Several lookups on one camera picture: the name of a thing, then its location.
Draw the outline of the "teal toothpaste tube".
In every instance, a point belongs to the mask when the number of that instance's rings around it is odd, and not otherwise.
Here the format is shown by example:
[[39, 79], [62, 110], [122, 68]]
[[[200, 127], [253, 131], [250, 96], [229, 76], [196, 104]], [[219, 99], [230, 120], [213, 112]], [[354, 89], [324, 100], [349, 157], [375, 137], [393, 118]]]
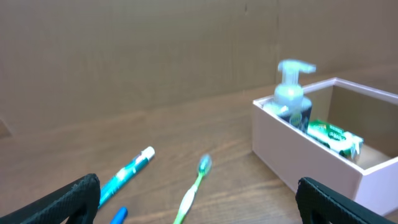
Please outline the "teal toothpaste tube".
[[111, 197], [145, 168], [154, 156], [155, 150], [152, 146], [149, 146], [110, 178], [101, 188], [98, 208], [103, 207]]

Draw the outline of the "dark blue soap pump bottle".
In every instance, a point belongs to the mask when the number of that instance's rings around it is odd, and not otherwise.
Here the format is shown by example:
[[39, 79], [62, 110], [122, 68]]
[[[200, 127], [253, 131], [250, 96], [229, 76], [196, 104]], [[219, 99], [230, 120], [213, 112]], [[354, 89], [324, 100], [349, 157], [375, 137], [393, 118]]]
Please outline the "dark blue soap pump bottle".
[[283, 119], [306, 133], [312, 112], [312, 101], [304, 95], [299, 84], [301, 73], [315, 73], [317, 66], [296, 59], [281, 60], [277, 67], [282, 81], [276, 86], [273, 98], [263, 104], [263, 109]]

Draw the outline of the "green soap bar package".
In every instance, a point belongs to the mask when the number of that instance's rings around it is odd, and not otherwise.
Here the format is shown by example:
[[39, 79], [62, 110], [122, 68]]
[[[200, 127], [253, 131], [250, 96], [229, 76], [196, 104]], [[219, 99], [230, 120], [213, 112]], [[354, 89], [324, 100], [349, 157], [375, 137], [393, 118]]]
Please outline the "green soap bar package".
[[364, 142], [362, 137], [319, 119], [309, 122], [307, 134], [320, 144], [352, 161], [358, 159]]

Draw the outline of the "green toothbrush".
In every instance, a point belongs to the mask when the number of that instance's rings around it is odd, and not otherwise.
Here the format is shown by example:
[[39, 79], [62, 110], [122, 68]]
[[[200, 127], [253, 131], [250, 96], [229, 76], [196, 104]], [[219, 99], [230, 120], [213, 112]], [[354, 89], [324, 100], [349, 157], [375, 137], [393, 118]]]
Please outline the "green toothbrush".
[[187, 190], [178, 208], [177, 216], [175, 217], [174, 224], [182, 224], [185, 216], [190, 211], [198, 188], [202, 180], [209, 174], [212, 167], [212, 158], [209, 154], [201, 157], [197, 167], [197, 178], [194, 184]]

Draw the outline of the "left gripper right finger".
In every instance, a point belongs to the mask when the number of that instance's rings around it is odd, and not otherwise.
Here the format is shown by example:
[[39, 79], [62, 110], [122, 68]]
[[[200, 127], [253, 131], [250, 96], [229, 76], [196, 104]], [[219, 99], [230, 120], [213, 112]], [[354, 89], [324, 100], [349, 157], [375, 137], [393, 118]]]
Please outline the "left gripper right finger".
[[303, 224], [394, 224], [310, 177], [298, 181], [295, 200]]

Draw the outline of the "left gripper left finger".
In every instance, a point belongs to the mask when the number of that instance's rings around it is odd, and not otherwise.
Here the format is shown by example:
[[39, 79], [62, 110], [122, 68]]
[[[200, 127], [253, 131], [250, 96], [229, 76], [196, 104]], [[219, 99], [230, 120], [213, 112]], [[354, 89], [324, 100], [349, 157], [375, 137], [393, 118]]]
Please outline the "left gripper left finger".
[[1, 217], [1, 223], [93, 223], [99, 202], [100, 180], [86, 174]]

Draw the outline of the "blue disposable razor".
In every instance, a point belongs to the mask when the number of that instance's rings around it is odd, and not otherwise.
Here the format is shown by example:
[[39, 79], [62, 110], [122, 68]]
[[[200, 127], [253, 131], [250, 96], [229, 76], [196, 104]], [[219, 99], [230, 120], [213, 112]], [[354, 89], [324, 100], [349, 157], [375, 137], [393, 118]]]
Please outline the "blue disposable razor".
[[126, 207], [121, 207], [109, 224], [123, 224], [127, 216], [128, 209]]

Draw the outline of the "white cardboard box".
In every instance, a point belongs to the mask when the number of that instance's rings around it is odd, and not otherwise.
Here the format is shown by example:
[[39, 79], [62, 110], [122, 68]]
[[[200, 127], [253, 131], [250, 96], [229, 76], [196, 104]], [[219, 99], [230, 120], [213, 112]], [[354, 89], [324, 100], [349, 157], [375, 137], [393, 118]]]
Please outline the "white cardboard box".
[[311, 177], [380, 215], [397, 209], [397, 95], [331, 78], [304, 87], [312, 119], [323, 119], [364, 139], [349, 161], [263, 109], [252, 105], [252, 149], [292, 190]]

